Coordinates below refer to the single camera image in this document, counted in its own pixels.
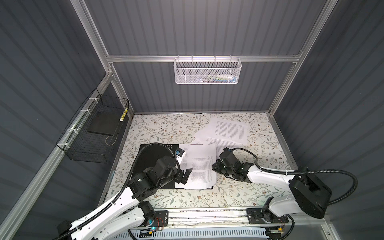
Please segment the white paper sheet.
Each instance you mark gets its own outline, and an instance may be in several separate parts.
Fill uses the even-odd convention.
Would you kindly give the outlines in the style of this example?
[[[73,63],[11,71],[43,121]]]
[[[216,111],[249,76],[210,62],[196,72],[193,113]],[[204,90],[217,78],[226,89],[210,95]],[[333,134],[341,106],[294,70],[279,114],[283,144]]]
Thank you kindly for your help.
[[[205,127],[199,130],[194,135],[194,140],[191,142],[191,145],[216,145],[217,158],[220,157],[220,154],[224,151],[225,148],[233,149],[236,147],[241,147],[242,144],[236,143],[229,140],[222,140],[213,138],[209,135],[209,128]]]

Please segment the black white file folder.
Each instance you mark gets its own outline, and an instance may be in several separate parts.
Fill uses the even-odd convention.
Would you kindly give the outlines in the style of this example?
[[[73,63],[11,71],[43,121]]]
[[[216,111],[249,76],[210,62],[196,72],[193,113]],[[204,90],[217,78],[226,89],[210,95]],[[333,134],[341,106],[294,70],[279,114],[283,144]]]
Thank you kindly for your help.
[[[141,173],[143,170],[154,167],[156,164],[156,161],[162,157],[165,156],[171,156],[171,152],[177,151],[179,148],[179,145],[167,145],[168,150],[166,150],[165,147],[161,146],[149,146],[142,144],[140,145],[140,152],[141,155],[138,155],[138,160],[136,165],[133,166],[133,174],[132,176],[135,176],[138,173]]]

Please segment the black pad in basket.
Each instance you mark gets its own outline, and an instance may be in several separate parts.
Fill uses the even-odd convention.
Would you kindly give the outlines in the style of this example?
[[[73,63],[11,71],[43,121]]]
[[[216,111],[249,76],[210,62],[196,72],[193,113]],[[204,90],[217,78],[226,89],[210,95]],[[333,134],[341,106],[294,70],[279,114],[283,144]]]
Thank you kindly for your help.
[[[121,115],[116,113],[97,113],[96,117],[91,121],[87,128],[88,133],[113,136],[118,133],[121,122]]]

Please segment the printed paper sheet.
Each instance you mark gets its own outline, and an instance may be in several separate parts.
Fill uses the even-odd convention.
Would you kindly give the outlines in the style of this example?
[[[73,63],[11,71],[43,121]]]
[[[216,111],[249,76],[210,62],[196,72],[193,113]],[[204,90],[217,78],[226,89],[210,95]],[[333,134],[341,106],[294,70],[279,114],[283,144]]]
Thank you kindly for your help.
[[[180,144],[184,150],[181,169],[192,169],[186,184],[176,183],[176,189],[205,190],[212,189],[217,182],[217,173],[213,171],[213,164],[217,161],[216,144],[189,145]]]
[[[249,125],[242,122],[211,118],[207,125],[208,137],[245,145],[248,141]]]

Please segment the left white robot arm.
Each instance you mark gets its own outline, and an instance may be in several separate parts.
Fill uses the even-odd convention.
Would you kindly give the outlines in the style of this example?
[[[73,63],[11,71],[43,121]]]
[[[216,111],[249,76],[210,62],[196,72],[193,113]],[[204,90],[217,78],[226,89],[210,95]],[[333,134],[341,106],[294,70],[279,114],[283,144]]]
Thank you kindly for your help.
[[[125,230],[151,226],[156,211],[147,201],[171,181],[186,184],[192,169],[182,170],[180,157],[165,156],[154,167],[127,178],[123,188],[88,215],[70,223],[59,240],[108,240]]]

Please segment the markers in white basket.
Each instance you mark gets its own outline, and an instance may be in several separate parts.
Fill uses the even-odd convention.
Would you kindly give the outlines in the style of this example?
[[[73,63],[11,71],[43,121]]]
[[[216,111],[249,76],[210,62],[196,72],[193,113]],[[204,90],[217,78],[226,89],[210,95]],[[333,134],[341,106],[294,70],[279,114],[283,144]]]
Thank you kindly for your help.
[[[235,75],[216,75],[216,76],[205,76],[199,79],[202,83],[229,83],[237,84],[238,76]]]

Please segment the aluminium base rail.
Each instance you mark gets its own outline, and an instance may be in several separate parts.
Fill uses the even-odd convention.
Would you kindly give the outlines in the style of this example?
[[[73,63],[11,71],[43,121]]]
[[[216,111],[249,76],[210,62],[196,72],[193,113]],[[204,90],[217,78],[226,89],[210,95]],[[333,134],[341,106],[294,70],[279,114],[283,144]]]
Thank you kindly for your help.
[[[297,213],[302,219],[316,219],[308,216],[305,213]],[[220,223],[223,224],[240,224],[245,222],[251,225],[247,218],[246,209],[244,208],[213,208],[213,209],[181,209],[171,211],[168,216],[157,217],[151,226],[168,226],[172,223],[191,226],[193,224],[202,226],[210,225],[216,226]],[[273,225],[273,224],[256,224],[256,225]]]

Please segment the aluminium frame post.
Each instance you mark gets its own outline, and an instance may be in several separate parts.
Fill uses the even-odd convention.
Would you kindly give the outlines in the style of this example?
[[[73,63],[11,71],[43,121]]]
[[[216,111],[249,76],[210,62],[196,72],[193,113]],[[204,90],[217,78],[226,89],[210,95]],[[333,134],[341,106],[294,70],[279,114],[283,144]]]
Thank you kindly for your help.
[[[87,7],[86,1],[70,0],[84,30],[90,39],[95,52],[97,53],[99,60],[105,69],[107,74],[113,75],[114,80],[112,85],[120,98],[129,100],[129,113],[131,116],[135,114],[134,108],[132,107],[131,100],[127,95],[126,89],[124,88],[122,81],[117,73],[115,66],[109,63],[107,57],[109,56],[108,50],[102,40],[101,34],[99,33],[95,21],[92,18],[91,12]]]

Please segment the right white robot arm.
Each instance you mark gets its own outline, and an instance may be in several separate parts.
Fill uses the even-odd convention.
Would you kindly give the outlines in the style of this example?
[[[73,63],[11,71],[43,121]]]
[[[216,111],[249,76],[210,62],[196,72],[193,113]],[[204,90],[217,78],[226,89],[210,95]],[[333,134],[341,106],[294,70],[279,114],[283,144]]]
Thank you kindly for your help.
[[[288,194],[282,197],[269,197],[257,213],[267,223],[285,218],[290,214],[305,213],[310,217],[322,219],[325,216],[332,191],[315,174],[298,171],[276,171],[259,166],[256,162],[240,162],[234,154],[242,148],[225,148],[212,165],[213,171],[237,182],[266,184]]]

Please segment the yellow marker in basket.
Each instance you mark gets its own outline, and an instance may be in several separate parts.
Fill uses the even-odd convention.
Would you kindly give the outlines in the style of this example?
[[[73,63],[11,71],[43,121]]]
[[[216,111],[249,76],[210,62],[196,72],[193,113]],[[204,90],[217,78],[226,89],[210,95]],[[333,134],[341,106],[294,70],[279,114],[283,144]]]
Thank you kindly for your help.
[[[123,113],[122,113],[122,115],[121,115],[121,117],[120,117],[120,122],[124,121],[124,119],[125,119],[125,117],[127,115],[127,112],[128,112],[128,108],[125,108]]]

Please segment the printed paper sheet back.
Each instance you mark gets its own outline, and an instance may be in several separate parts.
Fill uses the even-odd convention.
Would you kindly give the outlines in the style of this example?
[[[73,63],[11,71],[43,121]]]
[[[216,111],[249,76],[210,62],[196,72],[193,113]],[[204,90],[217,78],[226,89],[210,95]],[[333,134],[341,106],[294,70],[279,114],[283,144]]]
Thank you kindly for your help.
[[[245,145],[248,141],[249,125],[242,122],[211,118],[207,125],[208,137]]]

